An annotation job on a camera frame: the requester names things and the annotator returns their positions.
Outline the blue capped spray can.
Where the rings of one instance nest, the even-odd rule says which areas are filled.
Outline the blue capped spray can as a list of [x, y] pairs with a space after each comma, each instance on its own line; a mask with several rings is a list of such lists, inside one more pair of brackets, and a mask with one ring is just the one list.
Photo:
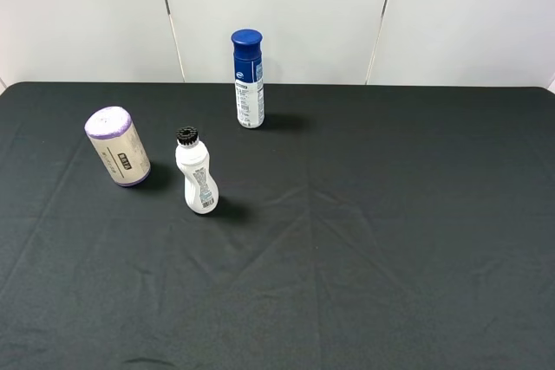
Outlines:
[[257, 128], [264, 122], [263, 36], [255, 29], [239, 29], [231, 40], [237, 119], [242, 127]]

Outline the purple garbage bag roll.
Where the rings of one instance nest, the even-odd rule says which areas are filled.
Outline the purple garbage bag roll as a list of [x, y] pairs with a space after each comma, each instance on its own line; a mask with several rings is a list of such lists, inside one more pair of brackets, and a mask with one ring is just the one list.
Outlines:
[[104, 107], [88, 118], [84, 130], [117, 185], [129, 187], [147, 178], [151, 164], [126, 109]]

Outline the white bottle with black cap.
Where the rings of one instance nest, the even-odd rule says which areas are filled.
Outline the white bottle with black cap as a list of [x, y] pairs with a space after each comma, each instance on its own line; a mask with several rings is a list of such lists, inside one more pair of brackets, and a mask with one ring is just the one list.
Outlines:
[[184, 176], [187, 206], [196, 214], [213, 211], [219, 201], [219, 189], [210, 173], [210, 154], [195, 127], [176, 132], [176, 165]]

